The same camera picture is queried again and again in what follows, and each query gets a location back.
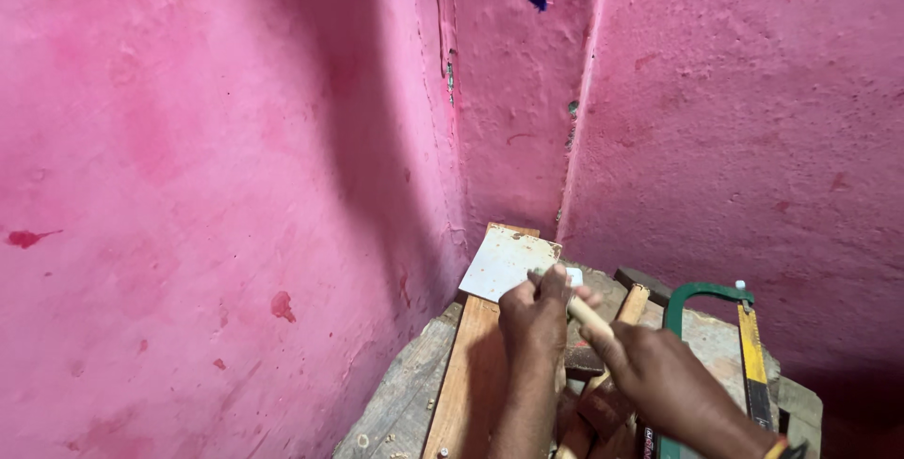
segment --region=tool handle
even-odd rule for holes
[[[581,322],[582,325],[589,325],[611,338],[615,337],[612,327],[610,327],[605,320],[600,318],[597,312],[591,309],[580,297],[571,297],[571,300],[568,303],[568,312]]]

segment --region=wooden workbench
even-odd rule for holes
[[[584,273],[584,284],[604,295],[597,312],[609,321],[615,318],[627,289],[603,272],[563,260],[566,266],[578,266]],[[352,426],[343,441],[333,451],[335,459],[420,457],[427,441],[430,423],[439,399],[439,390],[446,374],[461,318],[462,305],[453,303],[446,312],[431,320],[421,336],[402,349],[390,365],[361,419]],[[648,303],[641,323],[659,327],[662,307]],[[576,327],[569,327],[571,343],[581,340]],[[740,361],[738,328],[712,316],[691,310],[684,312],[684,339],[714,376],[726,387],[732,398],[744,407],[744,391]],[[779,367],[765,350],[767,377],[773,402],[778,399]],[[491,359],[495,365],[502,359]],[[796,390],[804,390],[795,384]],[[573,380],[562,395],[560,409],[570,407],[569,398],[581,391],[581,384]],[[773,404],[774,421],[778,422],[778,406]],[[819,439],[818,423],[807,427],[812,441]]]

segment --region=pink wall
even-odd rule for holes
[[[593,0],[455,0],[468,244],[488,221],[553,238]]]
[[[603,0],[558,239],[746,279],[786,375],[900,422],[901,0]]]
[[[466,264],[436,0],[0,18],[0,449],[327,456]]]

